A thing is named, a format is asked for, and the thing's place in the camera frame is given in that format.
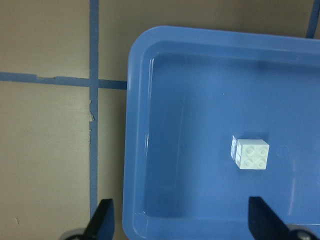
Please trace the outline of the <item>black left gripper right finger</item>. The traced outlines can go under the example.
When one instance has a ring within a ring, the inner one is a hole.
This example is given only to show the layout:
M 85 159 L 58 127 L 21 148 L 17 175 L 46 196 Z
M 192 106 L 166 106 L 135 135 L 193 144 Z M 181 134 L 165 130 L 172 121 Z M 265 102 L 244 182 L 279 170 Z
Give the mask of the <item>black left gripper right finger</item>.
M 255 240 L 294 240 L 291 232 L 277 214 L 259 196 L 248 200 L 248 228 Z

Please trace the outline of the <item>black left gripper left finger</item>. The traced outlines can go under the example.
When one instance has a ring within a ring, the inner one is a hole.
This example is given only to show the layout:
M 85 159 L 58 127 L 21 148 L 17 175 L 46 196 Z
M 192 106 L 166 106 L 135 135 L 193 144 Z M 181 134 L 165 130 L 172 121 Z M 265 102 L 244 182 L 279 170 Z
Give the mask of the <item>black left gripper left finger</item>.
M 112 240 L 115 233 L 115 212 L 112 198 L 102 199 L 90 219 L 82 240 Z

